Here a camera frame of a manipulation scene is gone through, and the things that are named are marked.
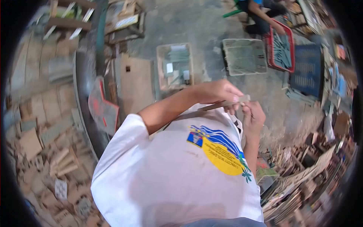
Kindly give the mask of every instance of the seated worker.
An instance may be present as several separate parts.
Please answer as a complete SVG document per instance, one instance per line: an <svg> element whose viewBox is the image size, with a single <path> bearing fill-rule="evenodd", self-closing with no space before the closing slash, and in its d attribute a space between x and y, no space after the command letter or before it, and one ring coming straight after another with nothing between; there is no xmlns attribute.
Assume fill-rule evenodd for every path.
<svg viewBox="0 0 363 227"><path fill-rule="evenodd" d="M254 179L266 118L261 106L244 103L243 128L234 116L240 104L197 111L240 96L227 80L206 82L129 114L92 178L106 221L112 227L266 227Z"/></svg>
<svg viewBox="0 0 363 227"><path fill-rule="evenodd" d="M273 0L239 0L239 7L251 17L255 24L246 27L247 33L251 35L259 34L264 35L270 32L270 25L276 29L277 33L285 34L281 25L272 20L273 17L287 13L287 9ZM261 10L261 7L271 9L267 13Z"/></svg>

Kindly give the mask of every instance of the yellow circle graphic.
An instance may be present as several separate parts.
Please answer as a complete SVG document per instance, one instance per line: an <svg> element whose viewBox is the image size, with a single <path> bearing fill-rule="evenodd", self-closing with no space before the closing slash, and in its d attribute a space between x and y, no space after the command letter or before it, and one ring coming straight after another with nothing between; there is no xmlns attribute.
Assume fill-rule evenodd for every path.
<svg viewBox="0 0 363 227"><path fill-rule="evenodd" d="M213 143L203 137L202 149L208 159L220 171L232 176L242 174L244 166L225 146Z"/></svg>

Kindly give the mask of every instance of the dark pants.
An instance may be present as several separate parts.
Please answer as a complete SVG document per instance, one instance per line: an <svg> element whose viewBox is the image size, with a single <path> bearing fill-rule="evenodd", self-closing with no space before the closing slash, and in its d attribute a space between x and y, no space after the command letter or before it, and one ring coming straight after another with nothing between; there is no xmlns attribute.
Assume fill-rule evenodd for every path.
<svg viewBox="0 0 363 227"><path fill-rule="evenodd" d="M263 35L270 32L270 24L248 9L249 1L253 0L238 1L238 6L241 8L241 10L246 12L248 16L255 21L255 24L246 27L246 31L249 34L259 34L259 35ZM271 9L266 13L267 16L271 18L287 13L287 9L283 5L275 3L272 0L263 0L262 7Z"/></svg>

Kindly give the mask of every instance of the blue wave graphic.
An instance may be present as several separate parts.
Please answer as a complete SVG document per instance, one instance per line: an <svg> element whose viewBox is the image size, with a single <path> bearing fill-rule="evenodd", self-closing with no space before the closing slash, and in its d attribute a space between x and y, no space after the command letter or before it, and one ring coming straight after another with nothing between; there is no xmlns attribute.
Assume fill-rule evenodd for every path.
<svg viewBox="0 0 363 227"><path fill-rule="evenodd" d="M243 152L240 151L239 147L231 141L222 130L212 130L204 125L200 128L191 125L190 126L193 130L199 131L202 136L213 143L221 144L227 148L229 152L231 152L238 160L240 159L240 155L242 158L245 158Z"/></svg>

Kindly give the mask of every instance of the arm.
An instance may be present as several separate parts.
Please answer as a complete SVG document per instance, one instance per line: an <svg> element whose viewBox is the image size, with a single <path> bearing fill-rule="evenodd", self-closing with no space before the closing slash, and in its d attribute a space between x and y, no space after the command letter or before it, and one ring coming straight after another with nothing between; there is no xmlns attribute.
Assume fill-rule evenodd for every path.
<svg viewBox="0 0 363 227"><path fill-rule="evenodd" d="M243 133L246 135L246 145L243 149L247 164L256 177L258 145L260 132L264 126L266 116L258 102L244 102L242 107L245 117L243 119Z"/></svg>
<svg viewBox="0 0 363 227"><path fill-rule="evenodd" d="M255 3L253 0L250 0L248 3L248 9L259 16L260 18L264 19L267 23L269 23L272 27L276 29L279 34L285 34L285 30L282 28L281 25L276 23L271 17L267 16L261 9L258 3Z"/></svg>
<svg viewBox="0 0 363 227"><path fill-rule="evenodd" d="M212 104L224 100L237 102L239 96L243 96L243 93L227 80L207 82L185 88L166 99L151 104L140 110L138 115L143 119L151 135L196 103ZM235 104L228 110L234 114L238 106Z"/></svg>

